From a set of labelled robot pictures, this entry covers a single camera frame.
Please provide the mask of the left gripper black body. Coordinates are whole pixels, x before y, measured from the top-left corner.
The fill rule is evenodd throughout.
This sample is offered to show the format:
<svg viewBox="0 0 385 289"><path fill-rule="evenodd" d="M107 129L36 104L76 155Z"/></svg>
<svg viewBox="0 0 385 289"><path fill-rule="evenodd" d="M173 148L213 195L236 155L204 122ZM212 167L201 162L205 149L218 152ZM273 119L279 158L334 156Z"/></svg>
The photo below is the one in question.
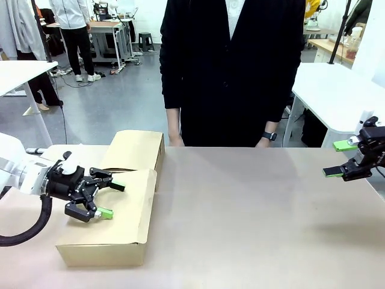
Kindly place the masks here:
<svg viewBox="0 0 385 289"><path fill-rule="evenodd" d="M85 169L79 165L70 174L65 174L64 164L54 164L48 171L48 195L61 200L91 202L96 187L94 179L99 177L95 168L90 169L90 175L85 176Z"/></svg>

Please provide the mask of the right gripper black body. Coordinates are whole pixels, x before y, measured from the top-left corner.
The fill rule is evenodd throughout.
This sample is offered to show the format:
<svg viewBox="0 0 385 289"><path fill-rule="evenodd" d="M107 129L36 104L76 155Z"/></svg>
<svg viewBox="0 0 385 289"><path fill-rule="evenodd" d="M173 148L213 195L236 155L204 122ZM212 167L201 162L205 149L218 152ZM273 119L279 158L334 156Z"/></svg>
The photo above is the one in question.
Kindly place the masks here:
<svg viewBox="0 0 385 289"><path fill-rule="evenodd" d="M384 127L364 127L359 132L360 167L384 167Z"/></svg>

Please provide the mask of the person's right hand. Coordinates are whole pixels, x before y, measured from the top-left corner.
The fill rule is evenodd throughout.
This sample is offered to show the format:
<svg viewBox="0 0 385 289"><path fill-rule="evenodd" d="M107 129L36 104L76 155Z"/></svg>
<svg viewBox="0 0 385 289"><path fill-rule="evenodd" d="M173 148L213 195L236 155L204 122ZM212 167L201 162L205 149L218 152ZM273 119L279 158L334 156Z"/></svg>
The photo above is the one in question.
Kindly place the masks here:
<svg viewBox="0 0 385 289"><path fill-rule="evenodd" d="M180 136L179 133L172 133L168 135L169 138L169 146L172 147L183 147L184 142L182 140L182 137Z"/></svg>

